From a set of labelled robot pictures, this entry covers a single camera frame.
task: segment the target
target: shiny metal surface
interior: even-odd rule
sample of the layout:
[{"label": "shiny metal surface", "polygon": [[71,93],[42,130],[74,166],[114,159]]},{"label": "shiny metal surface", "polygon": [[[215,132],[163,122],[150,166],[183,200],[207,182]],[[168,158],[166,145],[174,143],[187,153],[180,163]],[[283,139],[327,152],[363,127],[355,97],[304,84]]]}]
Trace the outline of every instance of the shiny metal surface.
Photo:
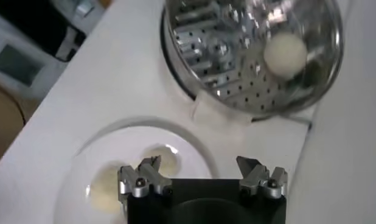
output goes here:
[{"label": "shiny metal surface", "polygon": [[[337,77],[343,57],[342,21],[332,0],[167,0],[166,57],[186,92],[205,89],[255,116],[287,114],[318,101]],[[290,81],[263,59],[277,33],[299,36],[307,64]]]}]

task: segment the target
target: white table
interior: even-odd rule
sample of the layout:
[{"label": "white table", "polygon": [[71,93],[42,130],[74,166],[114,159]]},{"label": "white table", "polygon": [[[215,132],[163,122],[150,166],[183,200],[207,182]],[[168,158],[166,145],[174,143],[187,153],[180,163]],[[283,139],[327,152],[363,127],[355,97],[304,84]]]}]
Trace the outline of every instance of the white table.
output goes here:
[{"label": "white table", "polygon": [[214,130],[192,121],[193,102],[171,78],[160,48],[162,6],[121,0],[106,12],[0,161],[0,224],[52,223],[73,156],[133,122],[165,126],[202,145],[215,177],[240,178],[240,155],[284,167],[292,178],[306,125],[274,118]]}]

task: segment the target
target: egg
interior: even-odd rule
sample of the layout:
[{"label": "egg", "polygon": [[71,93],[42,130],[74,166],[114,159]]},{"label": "egg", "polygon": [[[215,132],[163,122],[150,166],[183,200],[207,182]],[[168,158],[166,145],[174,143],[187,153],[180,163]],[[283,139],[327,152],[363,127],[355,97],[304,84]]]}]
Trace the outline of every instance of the egg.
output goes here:
[{"label": "egg", "polygon": [[276,76],[291,80],[307,62],[307,47],[297,35],[282,32],[272,37],[264,49],[264,60]]},{"label": "egg", "polygon": [[122,205],[118,200],[117,173],[124,165],[122,163],[108,164],[92,180],[86,191],[93,208],[109,214],[119,213]]}]

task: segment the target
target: black object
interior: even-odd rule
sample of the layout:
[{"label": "black object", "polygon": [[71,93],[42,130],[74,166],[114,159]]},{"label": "black object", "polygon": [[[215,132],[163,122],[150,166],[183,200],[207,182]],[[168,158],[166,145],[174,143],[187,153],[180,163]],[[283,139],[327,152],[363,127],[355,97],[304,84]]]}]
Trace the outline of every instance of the black object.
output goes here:
[{"label": "black object", "polygon": [[77,32],[75,44],[81,45],[86,35],[75,28],[49,0],[0,0],[0,15],[33,39],[43,51],[56,56],[68,27]]},{"label": "black object", "polygon": [[249,197],[239,180],[173,179],[173,193],[127,199],[128,224],[284,224],[287,200]]}]

